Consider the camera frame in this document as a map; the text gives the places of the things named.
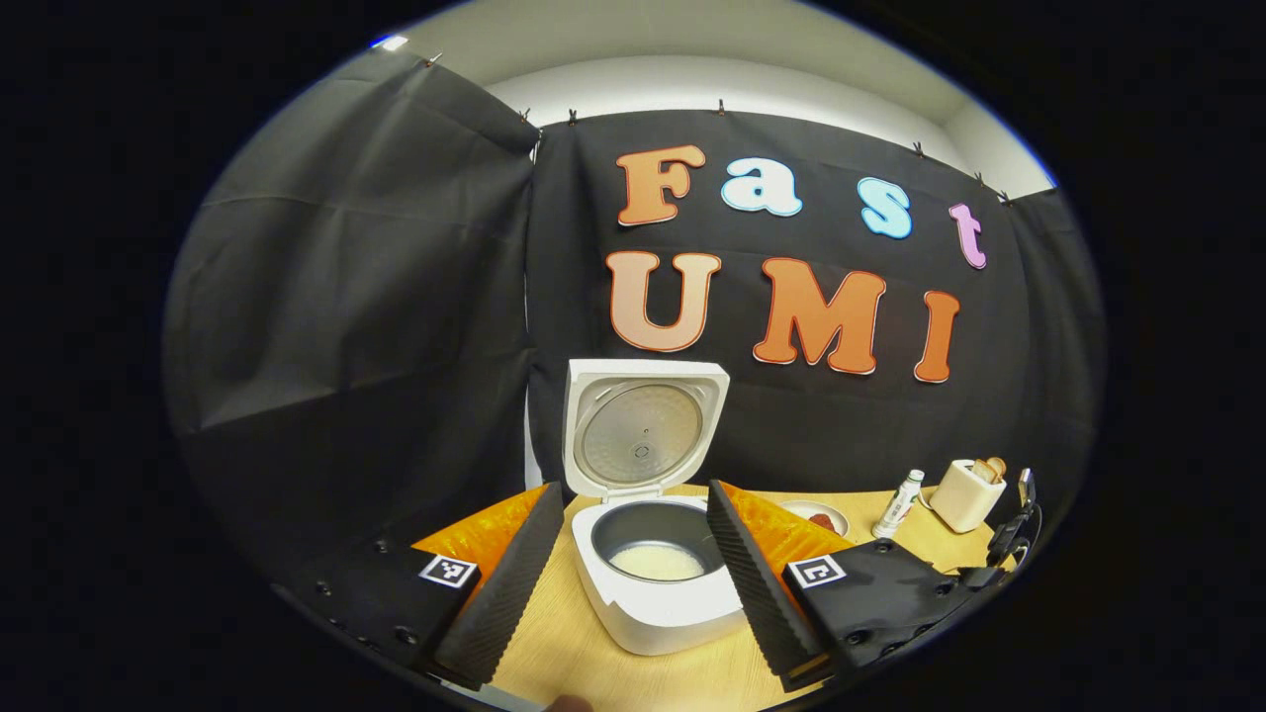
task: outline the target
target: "orange letter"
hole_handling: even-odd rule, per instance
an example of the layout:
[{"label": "orange letter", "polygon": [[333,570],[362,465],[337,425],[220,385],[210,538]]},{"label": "orange letter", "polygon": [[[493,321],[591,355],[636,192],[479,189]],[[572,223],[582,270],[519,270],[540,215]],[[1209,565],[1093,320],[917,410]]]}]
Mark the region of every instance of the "orange letter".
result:
[{"label": "orange letter", "polygon": [[806,262],[774,257],[765,261],[765,274],[774,280],[774,298],[765,341],[752,348],[757,361],[795,361],[796,350],[791,346],[791,329],[795,328],[810,366],[822,359],[839,333],[839,345],[830,352],[827,365],[846,374],[875,371],[875,356],[871,353],[875,313],[879,298],[887,290],[881,277],[870,272],[849,272],[827,304]]},{"label": "orange letter", "polygon": [[[670,161],[674,163],[668,170],[661,171]],[[663,189],[672,190],[675,198],[685,198],[690,191],[690,172],[681,163],[698,168],[704,165],[704,152],[696,146],[677,146],[620,156],[615,165],[624,168],[629,203],[620,210],[619,223],[632,227],[676,218],[677,207],[665,203]]]},{"label": "orange letter", "polygon": [[914,367],[914,378],[924,383],[950,380],[950,334],[958,313],[958,300],[943,291],[923,295],[928,305],[928,340],[923,343],[923,360]]},{"label": "orange letter", "polygon": [[613,252],[606,257],[611,270],[611,327],[620,338],[647,351],[681,351],[699,341],[708,321],[708,288],[720,260],[711,255],[684,253],[672,258],[681,272],[681,312],[671,327],[652,324],[646,318],[646,290],[651,271],[660,258],[649,252]]}]

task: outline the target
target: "wooden table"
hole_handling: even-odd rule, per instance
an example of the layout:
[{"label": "wooden table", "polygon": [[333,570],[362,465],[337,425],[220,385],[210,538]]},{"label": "wooden table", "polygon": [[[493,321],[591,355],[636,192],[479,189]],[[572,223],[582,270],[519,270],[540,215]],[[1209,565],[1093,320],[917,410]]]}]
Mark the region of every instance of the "wooden table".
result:
[{"label": "wooden table", "polygon": [[[936,488],[923,492],[928,498]],[[667,494],[700,499],[705,499],[706,493],[706,488],[689,484],[667,490]],[[847,538],[853,544],[875,538],[871,527],[893,495],[891,492],[757,494],[774,502],[812,499],[834,507],[848,518]],[[492,687],[541,706],[560,694],[577,694],[589,699],[596,712],[755,711],[820,687],[784,693],[747,626],[724,639],[672,655],[644,658],[619,647],[590,607],[572,551],[572,516],[598,503],[598,499],[577,497],[567,507],[553,554],[501,658]],[[931,561],[938,571],[946,571],[953,566],[982,566],[990,537],[993,531],[987,524],[965,535],[955,533],[934,513],[915,503],[893,538]]]}]

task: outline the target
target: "white plate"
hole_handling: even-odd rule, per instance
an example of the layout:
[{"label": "white plate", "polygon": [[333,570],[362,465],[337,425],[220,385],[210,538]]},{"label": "white plate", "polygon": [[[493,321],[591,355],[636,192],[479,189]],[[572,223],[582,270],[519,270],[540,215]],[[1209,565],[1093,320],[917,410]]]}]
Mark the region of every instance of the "white plate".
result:
[{"label": "white plate", "polygon": [[848,519],[839,513],[838,509],[827,507],[820,502],[810,502],[808,499],[793,499],[791,502],[784,502],[782,508],[793,514],[804,517],[808,519],[814,514],[825,514],[830,517],[830,526],[836,527],[836,533],[839,536],[848,536]]}]

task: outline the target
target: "orange soft pad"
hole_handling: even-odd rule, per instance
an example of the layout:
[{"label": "orange soft pad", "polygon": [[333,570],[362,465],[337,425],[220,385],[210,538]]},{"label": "orange soft pad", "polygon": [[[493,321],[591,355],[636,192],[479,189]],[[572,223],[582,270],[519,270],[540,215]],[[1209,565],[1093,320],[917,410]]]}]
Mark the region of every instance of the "orange soft pad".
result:
[{"label": "orange soft pad", "polygon": [[528,521],[528,514],[544,494],[546,486],[548,485],[515,494],[413,545],[422,551],[479,564],[480,580],[462,606],[462,611],[466,611],[492,576],[510,541],[519,533],[523,522]]},{"label": "orange soft pad", "polygon": [[782,580],[782,570],[786,569],[786,565],[791,561],[825,556],[853,546],[844,537],[793,514],[768,499],[725,483],[720,483],[720,486],[725,490],[730,503],[734,504],[738,518],[751,532],[765,563],[777,576],[779,584],[782,585],[782,593],[796,608],[800,606],[791,595],[786,582]]}]

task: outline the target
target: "bottle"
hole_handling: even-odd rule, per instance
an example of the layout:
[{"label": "bottle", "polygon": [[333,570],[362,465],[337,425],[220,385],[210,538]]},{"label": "bottle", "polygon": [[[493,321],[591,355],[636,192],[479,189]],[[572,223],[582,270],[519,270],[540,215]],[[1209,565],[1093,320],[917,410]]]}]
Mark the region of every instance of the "bottle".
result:
[{"label": "bottle", "polygon": [[893,538],[893,535],[896,533],[896,527],[901,526],[905,516],[914,507],[914,500],[919,498],[919,488],[922,485],[923,470],[910,470],[901,486],[896,488],[896,492],[893,493],[893,499],[887,503],[887,509],[884,509],[884,516],[871,528],[875,538]]}]

